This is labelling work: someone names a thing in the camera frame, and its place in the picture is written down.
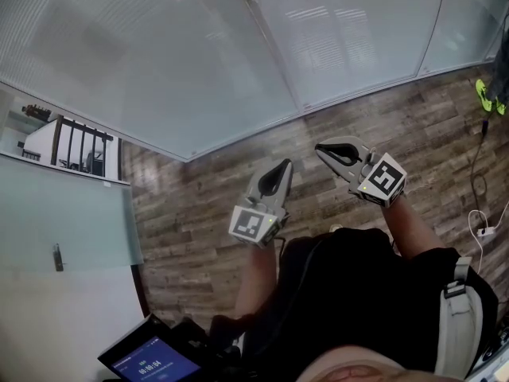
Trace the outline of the person's black shirt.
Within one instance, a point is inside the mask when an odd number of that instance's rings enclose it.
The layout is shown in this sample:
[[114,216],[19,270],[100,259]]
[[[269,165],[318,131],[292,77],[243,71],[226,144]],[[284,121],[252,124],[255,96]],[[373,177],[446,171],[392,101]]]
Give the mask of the person's black shirt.
[[261,382],[295,382],[319,356],[345,345],[431,372],[441,293],[458,258],[452,248],[402,258],[376,228],[297,238],[262,307],[237,319],[215,316],[210,336],[220,347],[241,337],[243,358]]

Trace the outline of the person's left forearm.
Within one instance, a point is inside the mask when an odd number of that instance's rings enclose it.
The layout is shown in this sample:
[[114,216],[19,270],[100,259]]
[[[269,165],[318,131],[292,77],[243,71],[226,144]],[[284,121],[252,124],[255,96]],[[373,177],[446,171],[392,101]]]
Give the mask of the person's left forearm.
[[247,248],[235,301],[234,318],[256,314],[264,306],[277,285],[277,264],[274,241],[264,248],[258,246]]

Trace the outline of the person's right forearm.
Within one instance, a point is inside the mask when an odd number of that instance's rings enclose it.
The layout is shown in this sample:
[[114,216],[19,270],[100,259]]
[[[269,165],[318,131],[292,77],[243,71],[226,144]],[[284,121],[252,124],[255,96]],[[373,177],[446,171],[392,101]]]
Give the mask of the person's right forearm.
[[426,251],[445,247],[404,196],[398,197],[390,207],[382,209],[382,212],[403,258],[412,259]]

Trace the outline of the black tablet with blue screen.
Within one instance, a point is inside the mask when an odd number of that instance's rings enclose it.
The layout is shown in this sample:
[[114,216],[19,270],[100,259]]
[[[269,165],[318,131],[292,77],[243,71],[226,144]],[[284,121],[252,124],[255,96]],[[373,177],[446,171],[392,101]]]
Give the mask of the black tablet with blue screen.
[[202,371],[202,360],[184,330],[151,314],[99,354],[124,382],[180,382]]

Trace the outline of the black tablet holder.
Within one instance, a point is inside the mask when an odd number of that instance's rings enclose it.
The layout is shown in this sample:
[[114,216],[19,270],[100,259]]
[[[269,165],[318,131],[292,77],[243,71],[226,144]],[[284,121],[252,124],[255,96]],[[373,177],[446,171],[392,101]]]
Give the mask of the black tablet holder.
[[224,347],[216,344],[190,318],[184,318],[171,328],[170,344],[198,366],[196,371],[177,382],[243,382],[240,348],[233,344]]

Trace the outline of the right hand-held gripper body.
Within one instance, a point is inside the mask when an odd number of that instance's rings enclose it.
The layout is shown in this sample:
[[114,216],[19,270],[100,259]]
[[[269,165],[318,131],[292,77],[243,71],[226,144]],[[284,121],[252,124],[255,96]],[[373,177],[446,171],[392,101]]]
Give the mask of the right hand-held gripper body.
[[349,192],[387,209],[402,195],[406,179],[407,172],[388,153],[379,155],[371,150],[350,182]]

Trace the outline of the frosted glass door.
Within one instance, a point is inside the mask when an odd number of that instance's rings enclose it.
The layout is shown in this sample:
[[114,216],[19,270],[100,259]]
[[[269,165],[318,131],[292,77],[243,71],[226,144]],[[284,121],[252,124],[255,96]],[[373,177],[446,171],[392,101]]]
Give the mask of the frosted glass door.
[[0,153],[0,382],[110,377],[98,356],[143,319],[141,262],[127,183]]

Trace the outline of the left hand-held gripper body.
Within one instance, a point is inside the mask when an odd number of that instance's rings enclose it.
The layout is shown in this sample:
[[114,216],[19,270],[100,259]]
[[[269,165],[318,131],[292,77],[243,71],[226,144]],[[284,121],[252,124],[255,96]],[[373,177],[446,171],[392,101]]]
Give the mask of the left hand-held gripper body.
[[287,219],[288,212],[283,207],[245,197],[233,209],[228,233],[242,243],[265,248]]

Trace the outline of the grey metal window post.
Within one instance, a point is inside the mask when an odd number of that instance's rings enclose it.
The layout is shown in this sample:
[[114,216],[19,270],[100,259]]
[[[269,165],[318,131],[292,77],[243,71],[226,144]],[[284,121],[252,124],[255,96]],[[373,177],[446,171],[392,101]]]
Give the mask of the grey metal window post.
[[274,59],[275,65],[278,68],[278,71],[280,72],[282,79],[284,80],[284,83],[286,85],[286,88],[289,90],[289,93],[291,95],[292,101],[295,104],[296,108],[298,109],[298,112],[300,114],[303,114],[305,112],[305,107],[303,106],[303,103],[301,102],[297,91],[295,90],[295,87],[293,86],[293,82],[291,78],[289,77],[289,72],[286,68],[286,64],[284,61],[284,58],[281,54],[281,51],[277,45],[276,40],[274,39],[274,35],[272,34],[269,25],[266,22],[266,19],[263,15],[263,12],[257,4],[256,6],[249,7],[246,4],[248,10],[251,13],[251,16],[253,17],[256,25],[258,26],[264,41],[266,42],[266,45],[268,49],[270,50],[270,53]]

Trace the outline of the black metal railing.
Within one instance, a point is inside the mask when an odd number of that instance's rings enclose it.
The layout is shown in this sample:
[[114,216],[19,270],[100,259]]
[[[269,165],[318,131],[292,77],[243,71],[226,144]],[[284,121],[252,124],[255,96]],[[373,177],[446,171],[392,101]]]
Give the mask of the black metal railing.
[[21,156],[46,165],[118,180],[122,140],[63,115],[50,115],[18,143]]

